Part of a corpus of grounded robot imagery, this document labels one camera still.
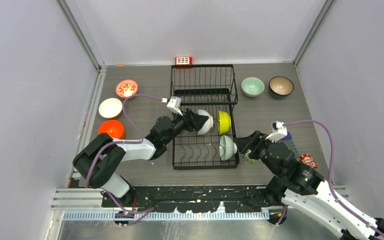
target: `orange plate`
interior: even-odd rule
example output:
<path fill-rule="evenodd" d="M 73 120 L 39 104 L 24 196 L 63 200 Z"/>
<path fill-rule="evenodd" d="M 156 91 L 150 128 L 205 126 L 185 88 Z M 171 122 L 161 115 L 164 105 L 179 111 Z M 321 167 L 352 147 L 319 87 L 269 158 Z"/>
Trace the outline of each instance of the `orange plate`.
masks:
<path fill-rule="evenodd" d="M 123 124 L 117 120 L 108 120 L 99 127 L 98 134 L 107 133 L 111 138 L 124 139 L 126 132 Z"/>
<path fill-rule="evenodd" d="M 115 92 L 117 93 L 117 95 L 122 98 L 127 98 L 132 95 L 135 95 L 137 91 L 138 84 L 131 79 L 121 81 L 115 88 Z"/>

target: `green object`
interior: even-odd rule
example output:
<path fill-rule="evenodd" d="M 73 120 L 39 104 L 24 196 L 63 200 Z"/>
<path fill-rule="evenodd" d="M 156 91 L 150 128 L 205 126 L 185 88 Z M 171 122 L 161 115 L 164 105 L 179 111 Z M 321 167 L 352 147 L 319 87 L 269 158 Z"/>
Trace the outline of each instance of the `green object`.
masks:
<path fill-rule="evenodd" d="M 256 162 L 256 160 L 255 160 L 255 159 L 252 159 L 252 158 L 249 157 L 250 153 L 251 153 L 251 150 L 248 149 L 248 151 L 246 151 L 246 153 L 245 153 L 245 155 L 243 156 L 243 158 L 245 158 L 246 160 L 248 160 L 248 162 L 250 162 L 250 163 L 253 164 L 253 163 Z"/>
<path fill-rule="evenodd" d="M 240 85 L 242 91 L 248 97 L 257 97 L 264 91 L 264 83 L 256 77 L 247 77 L 242 81 Z"/>

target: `white bowl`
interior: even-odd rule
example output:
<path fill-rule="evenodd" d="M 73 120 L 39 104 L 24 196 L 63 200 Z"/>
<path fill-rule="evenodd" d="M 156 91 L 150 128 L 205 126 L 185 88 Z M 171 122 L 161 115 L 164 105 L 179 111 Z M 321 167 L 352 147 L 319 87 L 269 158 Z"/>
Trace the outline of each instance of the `white bowl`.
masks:
<path fill-rule="evenodd" d="M 222 161 L 227 161 L 231 159 L 233 157 L 233 154 L 235 154 L 237 151 L 238 147 L 230 137 L 226 135 L 221 136 L 218 147 L 218 154 L 220 154 L 220 159 Z"/>
<path fill-rule="evenodd" d="M 197 132 L 198 135 L 204 135 L 213 128 L 213 116 L 203 109 L 198 109 L 198 115 L 208 116 L 208 120 L 204 123 L 201 129 Z"/>
<path fill-rule="evenodd" d="M 117 98 L 108 98 L 99 105 L 98 112 L 103 118 L 113 119 L 122 113 L 122 109 L 122 101 Z"/>

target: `white plate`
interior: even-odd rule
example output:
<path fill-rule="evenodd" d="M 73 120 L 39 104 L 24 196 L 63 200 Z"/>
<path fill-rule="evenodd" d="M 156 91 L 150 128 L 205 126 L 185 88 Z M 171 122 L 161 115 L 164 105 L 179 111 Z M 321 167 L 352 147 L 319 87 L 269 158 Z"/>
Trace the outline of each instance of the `white plate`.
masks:
<path fill-rule="evenodd" d="M 112 119 L 120 115 L 122 109 L 122 101 L 117 98 L 108 98 L 99 105 L 98 112 L 103 118 Z"/>

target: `dish rack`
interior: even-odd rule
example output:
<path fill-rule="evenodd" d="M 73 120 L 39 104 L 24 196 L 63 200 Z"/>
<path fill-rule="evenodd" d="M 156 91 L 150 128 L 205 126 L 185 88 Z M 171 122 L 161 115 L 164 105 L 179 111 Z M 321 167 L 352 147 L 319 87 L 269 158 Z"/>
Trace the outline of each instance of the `dish rack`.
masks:
<path fill-rule="evenodd" d="M 217 112 L 230 115 L 231 128 L 224 135 L 236 137 L 234 106 L 238 103 L 235 71 L 232 64 L 172 65 L 170 96 L 181 98 L 180 109 L 195 113 L 207 111 L 214 127 L 204 135 L 183 131 L 173 140 L 172 164 L 175 170 L 233 169 L 239 164 L 239 154 L 222 161 L 219 155 Z"/>

